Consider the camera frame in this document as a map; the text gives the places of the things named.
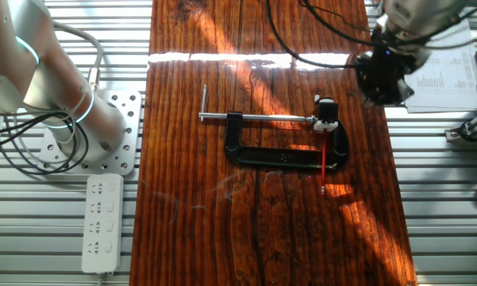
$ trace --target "perforated metal plate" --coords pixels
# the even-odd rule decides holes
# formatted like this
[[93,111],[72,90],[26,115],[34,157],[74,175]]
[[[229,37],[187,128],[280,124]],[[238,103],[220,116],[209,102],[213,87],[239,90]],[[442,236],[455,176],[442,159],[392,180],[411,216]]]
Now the perforated metal plate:
[[[111,172],[125,176],[134,169],[134,155],[138,140],[138,124],[142,109],[142,96],[137,91],[100,91],[99,96],[113,103],[126,120],[126,132],[122,144],[107,158],[92,162],[84,161],[79,166],[68,171],[69,174],[103,174]],[[67,159],[56,145],[55,138],[49,129],[46,130],[41,147],[41,159],[44,161],[59,161]],[[54,169],[58,165],[42,165],[42,168]]]

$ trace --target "wooden table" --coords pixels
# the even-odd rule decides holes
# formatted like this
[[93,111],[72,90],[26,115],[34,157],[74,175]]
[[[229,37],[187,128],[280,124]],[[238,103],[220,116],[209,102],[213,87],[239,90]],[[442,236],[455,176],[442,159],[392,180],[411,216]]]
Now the wooden table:
[[[297,52],[328,53],[316,60],[330,63],[361,49],[296,0],[271,2]],[[367,27],[363,0],[312,4]],[[286,59],[265,0],[159,0],[152,19],[130,284],[415,285],[384,110],[363,109],[351,95],[354,72]],[[347,166],[328,175],[321,195],[318,172],[230,163],[226,122],[198,118],[204,84],[208,112],[309,116],[314,95],[333,98],[350,138]],[[267,122],[247,125],[242,140],[280,148],[317,142],[307,126]]]

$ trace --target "red marker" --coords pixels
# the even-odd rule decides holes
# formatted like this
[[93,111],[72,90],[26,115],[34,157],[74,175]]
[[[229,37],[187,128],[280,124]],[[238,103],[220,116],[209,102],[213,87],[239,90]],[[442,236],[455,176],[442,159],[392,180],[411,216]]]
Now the red marker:
[[327,130],[324,130],[324,146],[322,147],[321,160],[321,194],[325,194],[325,169],[327,166]]

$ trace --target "metal grating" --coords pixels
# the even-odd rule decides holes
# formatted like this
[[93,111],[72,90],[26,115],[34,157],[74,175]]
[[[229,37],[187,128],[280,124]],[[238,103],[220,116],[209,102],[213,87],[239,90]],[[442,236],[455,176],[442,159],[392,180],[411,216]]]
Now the metal grating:
[[[102,41],[102,89],[145,96],[151,0],[46,2],[56,21]],[[371,0],[366,5],[373,26],[376,9]],[[477,17],[471,25],[477,36]],[[95,50],[72,35],[57,36],[86,75]],[[402,108],[387,108],[386,113],[419,282],[477,284],[477,150],[452,146],[444,137],[445,129],[475,115],[407,114]],[[26,135],[35,152],[43,132],[37,127]],[[6,148],[13,151],[12,145]],[[113,285],[129,281],[140,148],[141,138],[136,170],[125,178],[122,266],[106,280]],[[17,154],[11,155],[21,163]],[[85,181],[85,176],[31,178],[0,154],[0,286],[95,284],[96,277],[80,267]]]

